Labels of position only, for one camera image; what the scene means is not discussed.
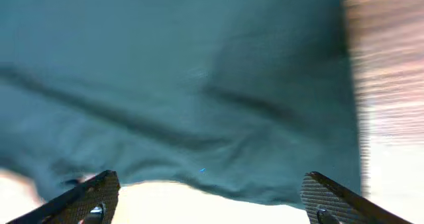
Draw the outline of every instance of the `wrinkled fabric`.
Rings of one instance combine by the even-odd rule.
[[[301,208],[360,192],[341,0],[0,0],[0,165],[50,200],[104,170]]]

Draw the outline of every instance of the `wooden floor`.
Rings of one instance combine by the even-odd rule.
[[[424,0],[346,0],[365,196],[424,223]],[[40,205],[31,182],[0,174],[0,223]],[[232,201],[182,184],[123,188],[114,223],[309,223],[304,211]]]

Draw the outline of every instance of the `wood grain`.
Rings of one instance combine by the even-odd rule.
[[[346,0],[364,195],[424,223],[424,0]]]

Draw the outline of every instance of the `wooden surface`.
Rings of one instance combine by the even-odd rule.
[[[424,223],[424,0],[346,0],[366,197]],[[0,223],[41,204],[30,180],[0,174]],[[122,188],[114,223],[309,223],[304,211],[205,194],[182,184]]]
[[[424,0],[346,0],[363,190],[424,223]]]

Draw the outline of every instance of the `green cloth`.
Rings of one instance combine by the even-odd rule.
[[[0,165],[300,207],[360,192],[341,0],[0,0]]]

